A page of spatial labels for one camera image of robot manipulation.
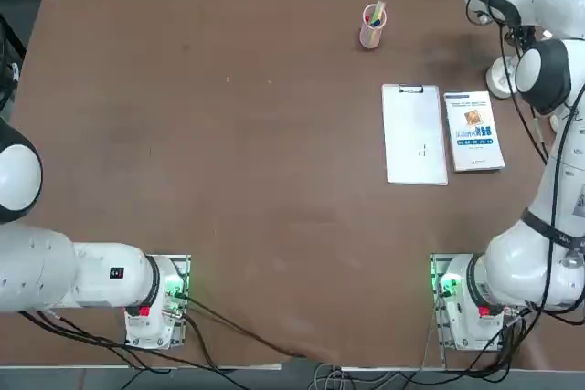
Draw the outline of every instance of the black cable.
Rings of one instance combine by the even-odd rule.
[[[524,309],[520,312],[519,318],[521,320],[523,320],[528,314],[530,313],[530,309]],[[511,352],[508,353],[507,355],[504,355],[504,357],[500,360],[498,358],[498,360],[496,360],[496,362],[494,362],[493,364],[485,367],[484,369],[481,370],[472,370],[473,367],[477,364],[477,362],[480,360],[480,358],[484,355],[485,352],[487,352],[487,349],[492,345],[492,343],[500,337],[500,335],[504,334],[506,330],[512,328],[514,329],[514,326],[516,325],[516,321],[514,321],[512,324],[508,324],[507,326],[504,326],[502,329],[500,329],[484,346],[484,348],[477,354],[477,356],[475,357],[475,359],[472,361],[472,363],[463,371],[450,371],[450,370],[446,370],[443,371],[444,373],[447,374],[456,374],[457,376],[453,377],[453,378],[449,378],[449,379],[445,379],[439,382],[435,382],[435,383],[422,383],[419,381],[415,381],[413,380],[411,377],[406,376],[405,374],[403,374],[402,372],[399,372],[400,375],[406,379],[408,382],[416,384],[416,385],[423,385],[423,386],[434,386],[434,385],[442,385],[442,384],[447,384],[447,383],[451,383],[453,381],[457,381],[465,376],[469,376],[472,378],[486,378],[487,376],[497,373],[499,370],[501,370],[501,366],[507,366],[508,361],[511,361],[512,358],[512,354],[516,348],[516,345],[512,346]]]
[[[417,371],[417,372],[414,372],[414,373],[413,373],[413,374],[410,376],[410,379],[414,378],[414,377],[417,375],[417,373],[418,373],[418,371]],[[407,389],[407,387],[408,387],[408,386],[409,386],[409,384],[410,384],[410,379],[405,379],[405,380],[404,380],[404,385],[402,386],[402,390],[406,390],[406,389]]]
[[[485,26],[488,25],[487,23],[481,23],[481,22],[474,22],[472,20],[472,18],[469,16],[469,5],[471,4],[472,0],[467,0],[467,2],[465,3],[465,17],[467,17],[467,21],[469,23],[471,23],[472,25],[476,25],[476,26]]]
[[[81,335],[72,335],[72,334],[69,334],[69,333],[66,333],[63,331],[56,330],[56,329],[52,328],[50,325],[47,325],[42,321],[38,321],[32,315],[30,315],[28,312],[19,312],[19,314],[22,315],[27,320],[29,320],[30,322],[32,322],[33,324],[35,324],[36,326],[40,327],[41,329],[43,329],[47,332],[54,333],[54,334],[58,335],[59,337],[68,338],[70,340],[75,340],[78,342],[82,342],[82,343],[86,343],[86,344],[90,344],[90,345],[94,345],[94,346],[102,346],[103,345],[103,343],[97,342],[91,338],[87,338],[87,337],[84,337]],[[173,361],[175,363],[186,364],[186,365],[190,365],[192,367],[197,367],[199,369],[207,370],[207,371],[213,372],[214,374],[218,374],[219,376],[222,376],[224,379],[230,381],[232,384],[236,385],[241,390],[250,390],[245,385],[242,385],[242,384],[238,383],[237,381],[234,381],[229,376],[225,376],[220,371],[212,369],[211,367],[207,367],[203,364],[194,363],[192,361],[184,360],[182,358],[177,358],[175,356],[167,355],[167,354],[160,353],[160,352],[154,351],[154,350],[144,349],[144,348],[141,348],[138,346],[132,346],[132,345],[126,345],[126,344],[120,344],[120,343],[109,343],[109,345],[110,345],[110,347],[138,351],[138,352],[142,352],[142,353],[148,353],[149,355],[157,356],[159,358]]]
[[[252,332],[252,331],[249,331],[249,330],[247,330],[246,328],[243,328],[243,327],[239,326],[237,323],[234,323],[233,321],[231,321],[230,319],[228,319],[228,318],[224,317],[223,315],[219,314],[218,312],[215,312],[215,311],[213,311],[213,310],[212,310],[212,309],[210,309],[208,306],[206,306],[205,304],[201,303],[201,302],[200,302],[200,301],[198,301],[198,300],[192,299],[192,298],[190,298],[190,297],[188,297],[187,295],[185,295],[185,294],[182,294],[182,293],[177,293],[177,294],[175,295],[175,297],[177,297],[178,299],[183,299],[183,300],[188,300],[188,301],[190,301],[191,303],[193,303],[193,304],[197,305],[199,308],[201,308],[201,309],[203,309],[203,310],[205,310],[205,311],[209,312],[209,313],[210,313],[211,315],[213,315],[214,317],[217,317],[218,319],[220,319],[220,320],[224,321],[224,322],[225,322],[225,323],[227,323],[229,326],[231,326],[231,327],[232,327],[232,329],[236,329],[236,330],[238,330],[239,332],[241,332],[241,333],[243,333],[243,334],[245,334],[245,335],[249,336],[250,338],[252,338],[252,339],[256,340],[257,342],[259,342],[259,343],[262,343],[262,344],[264,344],[265,346],[268,346],[268,347],[270,347],[271,349],[273,349],[273,351],[276,351],[276,352],[278,352],[278,353],[282,353],[283,355],[286,355],[286,356],[291,356],[291,357],[293,357],[293,358],[305,358],[305,356],[304,356],[304,355],[301,355],[301,354],[299,354],[299,353],[295,353],[295,352],[292,352],[292,351],[289,351],[289,350],[283,349],[283,348],[281,348],[281,347],[277,346],[276,344],[274,344],[274,343],[271,343],[271,342],[269,342],[269,341],[267,341],[267,340],[263,339],[262,337],[260,337],[260,336],[259,336],[259,335],[257,335],[256,333],[254,333],[254,332]]]
[[[203,334],[199,330],[199,327],[197,326],[195,321],[191,317],[189,317],[187,314],[185,314],[183,316],[183,318],[186,320],[187,323],[189,323],[189,326],[191,326],[191,328],[193,329],[193,332],[197,336],[197,340],[199,341],[199,346],[201,347],[201,352],[203,353],[203,356],[205,357],[207,364],[209,364],[209,367],[218,370],[219,368],[215,364],[215,362],[211,359],[211,354],[209,353],[209,349],[207,348],[207,346],[205,344],[205,340],[203,339]]]
[[[530,139],[530,143],[532,143],[532,146],[534,147],[535,151],[537,152],[538,156],[540,157],[540,160],[542,160],[542,162],[544,164],[546,164],[547,159],[545,158],[542,151],[540,151],[540,148],[538,148],[537,141],[535,140],[534,136],[532,135],[532,132],[528,128],[527,122],[524,119],[524,115],[522,114],[522,111],[520,110],[520,107],[518,106],[518,101],[516,100],[516,94],[514,93],[514,91],[512,89],[512,81],[510,79],[510,72],[508,71],[508,65],[505,61],[504,27],[502,25],[499,25],[499,30],[500,30],[500,52],[502,53],[502,63],[504,64],[505,79],[508,83],[508,88],[510,89],[510,95],[512,96],[512,102],[514,103],[514,107],[516,108],[516,113],[518,113],[518,117],[520,118],[520,121],[522,122],[522,126],[524,127],[524,131],[528,135],[528,139]]]
[[[515,30],[513,30],[512,32],[514,33],[514,49],[516,50],[516,56],[518,57],[518,62],[520,62],[520,59],[522,58],[522,56],[520,54],[520,48],[519,48],[520,43],[518,41],[517,32]],[[534,110],[533,106],[530,106],[530,114],[532,114],[532,119],[533,119],[534,123],[538,123],[537,113]],[[546,146],[544,140],[542,140],[542,138],[540,140],[540,151],[542,152],[542,154],[545,157],[545,163],[547,163],[548,162],[548,151],[547,151],[547,146]]]
[[[37,311],[37,315],[49,326],[51,326],[52,328],[54,328],[57,331],[63,331],[65,333],[69,333],[72,335],[82,335],[84,337],[90,338],[92,340],[94,340],[95,342],[98,343],[98,345],[100,347],[103,347],[107,350],[109,350],[110,352],[112,352],[113,354],[115,354],[116,356],[118,356],[120,359],[122,359],[122,361],[124,361],[126,364],[128,364],[130,367],[132,367],[132,369],[139,369],[140,367],[137,367],[135,364],[133,364],[130,360],[128,360],[125,356],[123,356],[121,353],[118,353],[117,351],[114,350],[114,347],[110,347],[107,345],[107,343],[109,344],[117,344],[116,342],[114,342],[113,340],[110,340],[108,338],[105,337],[97,337],[94,335],[91,335],[89,332],[83,331],[79,326],[73,324],[73,322],[63,318],[63,317],[59,317],[60,320],[62,320],[65,324],[67,324],[68,326],[72,327],[73,329],[75,329],[77,331],[77,333],[68,330],[67,328],[64,328],[62,326],[57,325],[56,323],[52,322],[42,311]],[[153,369],[152,367],[146,365],[138,355],[136,355],[134,352],[126,349],[126,346],[124,345],[123,347],[119,347],[119,349],[125,351],[126,353],[128,353],[129,355],[131,355],[132,358],[134,358],[134,360],[136,360],[136,362],[142,366],[142,370],[145,370],[147,372],[150,372],[152,374],[168,374],[171,371],[170,370],[156,370]]]
[[[128,381],[126,384],[124,384],[122,387],[120,387],[120,390],[125,390],[126,388],[128,388],[128,386],[134,382],[134,380],[141,375],[141,373],[144,372],[144,370],[139,370],[136,374],[134,374],[134,376],[132,378],[130,378],[130,381]]]

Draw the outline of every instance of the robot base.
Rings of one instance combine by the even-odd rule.
[[[516,66],[518,65],[517,56],[506,56],[505,63],[508,67],[510,75],[510,82],[512,83],[512,91],[517,93],[516,89]],[[492,67],[485,73],[485,82],[490,92],[500,100],[510,98],[510,88],[508,86],[507,78],[505,77],[504,63],[502,57],[497,58],[492,64]]]
[[[504,314],[481,316],[469,295],[466,270],[471,254],[432,254],[431,281],[435,299],[435,316],[439,331],[441,356],[446,363],[445,348],[481,351],[502,328]],[[501,337],[486,350],[498,351]]]
[[[160,283],[153,306],[139,315],[124,313],[126,343],[143,349],[169,349],[185,343],[186,300],[173,293],[188,295],[191,257],[188,255],[151,255],[160,272]]]

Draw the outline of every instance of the book cover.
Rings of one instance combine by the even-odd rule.
[[[445,93],[444,97],[455,171],[503,168],[489,93]]]

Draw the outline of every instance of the cable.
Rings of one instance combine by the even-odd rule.
[[[209,354],[209,350],[207,349],[207,346],[205,344],[205,340],[203,339],[203,334],[199,330],[199,327],[196,325],[195,321],[191,317],[189,317],[187,314],[185,314],[183,316],[183,318],[186,320],[187,323],[189,323],[189,325],[191,326],[191,328],[195,332],[195,335],[197,336],[197,339],[199,340],[199,345],[201,346],[201,351],[203,352],[203,356],[205,357],[207,364],[209,364],[209,367],[218,370],[219,368],[217,367],[215,362],[211,359],[211,355]]]
[[[125,390],[126,388],[128,388],[128,386],[134,382],[134,380],[141,375],[141,373],[144,372],[144,370],[139,370],[132,378],[130,378],[130,381],[128,381],[126,384],[124,384],[122,387],[120,387],[120,390]]]
[[[524,131],[528,135],[528,139],[530,139],[530,143],[532,143],[532,146],[534,147],[535,151],[537,152],[538,156],[540,157],[540,160],[542,160],[542,162],[544,164],[546,164],[547,159],[545,158],[542,151],[540,151],[540,148],[538,148],[537,141],[534,139],[532,132],[528,128],[527,122],[524,119],[524,115],[522,114],[522,111],[520,110],[520,107],[518,106],[518,101],[516,100],[516,94],[514,93],[514,90],[512,89],[512,81],[510,79],[510,72],[508,70],[508,64],[505,60],[504,27],[502,25],[499,25],[499,24],[498,24],[498,26],[499,26],[499,31],[500,31],[500,52],[502,53],[502,64],[504,65],[505,79],[508,83],[508,88],[510,89],[510,95],[512,97],[512,102],[514,103],[514,107],[516,108],[516,113],[518,113],[518,117],[520,118],[520,121],[522,122],[522,126],[524,127]]]
[[[313,387],[314,387],[314,390],[319,390],[318,383],[325,381],[327,379],[327,377],[330,375],[330,374],[327,374],[325,376],[317,376],[317,375],[319,375],[319,370],[321,370],[322,367],[328,367],[328,365],[327,364],[319,364],[314,369],[313,380],[307,386],[307,389],[306,390],[311,390]],[[356,377],[350,375],[348,372],[341,371],[341,373],[342,373],[342,377],[341,378],[338,378],[338,379],[341,380],[341,381],[349,381],[350,383],[352,383],[352,385],[354,385],[355,383],[358,383],[358,384],[386,385],[387,383],[393,381],[399,375],[398,372],[392,372],[392,371],[390,371],[390,372],[384,373],[383,375],[381,375],[381,376],[379,376],[377,378],[364,379],[364,378],[356,378]]]
[[[78,342],[82,342],[82,343],[86,343],[86,344],[90,344],[90,345],[94,345],[94,346],[101,346],[103,345],[103,343],[97,342],[91,338],[87,338],[81,335],[72,335],[69,334],[67,332],[63,332],[61,328],[61,330],[56,330],[54,328],[52,328],[50,325],[45,324],[42,321],[38,321],[37,319],[35,319],[32,315],[30,315],[28,312],[19,312],[20,315],[22,315],[24,318],[26,318],[27,320],[29,320],[30,322],[32,322],[33,324],[35,324],[36,326],[40,327],[41,329],[47,331],[47,332],[51,332],[54,333],[60,337],[63,338],[68,338],[70,340],[75,340]],[[198,363],[194,363],[192,361],[188,361],[188,360],[184,360],[182,358],[177,358],[171,355],[167,355],[164,353],[160,353],[158,351],[153,351],[153,350],[149,350],[149,349],[144,349],[141,347],[137,347],[137,346],[131,346],[131,345],[126,345],[126,344],[120,344],[120,343],[108,343],[108,345],[110,347],[116,347],[116,348],[121,348],[121,349],[125,349],[125,350],[132,350],[132,351],[139,351],[142,353],[148,353],[152,356],[157,356],[159,358],[163,358],[169,361],[173,361],[175,363],[180,363],[180,364],[186,364],[186,365],[190,365],[192,367],[197,367],[199,369],[203,369],[203,370],[207,370],[210,372],[213,372],[214,374],[218,374],[219,376],[222,376],[224,379],[229,380],[232,384],[236,385],[237,387],[239,387],[241,390],[250,390],[248,387],[246,387],[245,385],[242,385],[236,381],[234,381],[233,379],[231,379],[229,376],[225,376],[223,373],[221,373],[220,371],[214,370],[211,367],[207,367],[204,366],[203,364],[198,364]]]
[[[514,49],[516,50],[516,56],[518,57],[518,62],[520,61],[520,59],[522,58],[522,55],[520,54],[520,42],[518,41],[518,34],[516,29],[511,30],[513,37],[514,37]],[[540,131],[540,125],[539,125],[539,120],[537,117],[537,113],[534,110],[533,106],[530,106],[530,114],[532,115],[532,121],[534,123],[534,128],[537,132],[538,135],[538,140],[540,141],[540,149],[543,153],[543,155],[545,156],[546,162],[548,162],[548,151],[547,151],[547,145],[545,144],[545,141],[542,137],[542,132]]]
[[[92,340],[94,340],[95,342],[98,343],[98,345],[100,347],[103,347],[105,349],[108,349],[110,352],[114,353],[116,356],[118,356],[120,359],[122,359],[126,364],[128,364],[130,367],[132,367],[132,369],[138,369],[140,370],[140,367],[137,367],[136,365],[134,365],[131,361],[129,361],[126,357],[124,357],[121,353],[118,353],[114,350],[113,347],[110,347],[108,345],[106,345],[107,343],[109,344],[116,344],[116,342],[108,339],[108,338],[104,338],[104,337],[96,337],[94,335],[91,335],[88,332],[83,331],[79,326],[73,324],[71,321],[65,319],[64,317],[59,317],[56,313],[54,312],[50,312],[51,315],[53,317],[55,317],[58,320],[63,321],[65,324],[67,324],[68,326],[72,327],[73,329],[75,329],[77,332],[73,332],[68,330],[67,328],[63,328],[62,326],[57,325],[56,323],[53,323],[51,320],[48,319],[48,317],[42,312],[42,311],[37,311],[37,315],[49,326],[51,326],[52,328],[54,328],[57,331],[63,331],[65,333],[69,333],[72,335],[82,335],[84,337],[88,337],[91,338]],[[160,371],[160,370],[156,370],[153,369],[151,367],[149,367],[148,365],[146,365],[138,355],[136,355],[134,352],[126,349],[126,346],[124,345],[123,347],[120,347],[121,350],[127,352],[129,355],[131,355],[134,360],[136,360],[136,362],[142,366],[143,370],[148,371],[150,373],[153,374],[168,374],[170,373],[170,370],[167,371]]]
[[[457,381],[465,376],[469,376],[472,378],[486,378],[487,376],[496,373],[498,370],[501,369],[501,365],[505,365],[507,366],[508,361],[511,360],[512,358],[512,354],[515,351],[515,348],[517,347],[517,345],[519,343],[515,343],[512,348],[511,348],[511,352],[508,353],[507,355],[504,355],[504,358],[498,358],[498,360],[496,360],[496,362],[494,362],[493,364],[485,367],[484,369],[481,370],[472,370],[473,367],[477,364],[477,362],[480,360],[480,358],[482,357],[482,355],[484,355],[485,352],[487,352],[487,349],[492,345],[492,343],[498,338],[500,337],[500,335],[504,334],[509,328],[513,328],[517,322],[519,320],[523,320],[529,313],[531,312],[530,309],[523,309],[520,312],[520,315],[518,317],[516,317],[514,320],[512,320],[511,322],[509,322],[507,325],[505,325],[502,329],[500,329],[484,346],[484,348],[477,354],[477,356],[475,357],[475,359],[472,361],[472,363],[463,371],[450,371],[450,370],[445,370],[443,371],[444,373],[447,374],[456,374],[457,376],[453,377],[453,378],[448,378],[439,382],[435,382],[435,383],[422,383],[419,381],[415,381],[412,378],[404,375],[402,372],[399,372],[399,374],[406,379],[407,381],[409,381],[410,383],[416,384],[416,385],[423,385],[423,386],[434,386],[434,385],[442,385],[442,384],[447,384],[447,383],[451,383],[453,381]]]
[[[220,319],[223,322],[227,323],[229,326],[232,327],[232,329],[236,329],[240,333],[245,334],[245,335],[249,336],[250,338],[256,340],[257,342],[262,343],[265,346],[270,347],[271,349],[273,349],[273,351],[276,351],[278,353],[282,353],[283,355],[286,355],[286,356],[291,356],[293,358],[305,358],[304,355],[301,355],[299,353],[295,353],[295,352],[292,352],[292,351],[288,351],[286,349],[283,349],[283,348],[277,346],[276,344],[273,344],[273,343],[271,343],[271,342],[263,339],[262,337],[260,337],[256,333],[254,333],[252,331],[249,331],[249,330],[247,330],[247,329],[239,326],[237,323],[234,323],[233,321],[231,321],[230,319],[227,319],[226,317],[224,317],[223,315],[219,314],[218,312],[213,311],[212,309],[210,309],[208,306],[206,306],[205,304],[201,303],[200,301],[197,301],[195,299],[192,299],[192,298],[188,297],[186,294],[177,293],[177,294],[175,294],[175,297],[177,297],[178,299],[188,300],[188,301],[194,303],[199,308],[201,308],[201,309],[209,312],[214,317],[217,317],[218,319]]]

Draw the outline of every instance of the clipboard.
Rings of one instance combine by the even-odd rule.
[[[447,184],[441,100],[437,86],[382,86],[389,183]]]

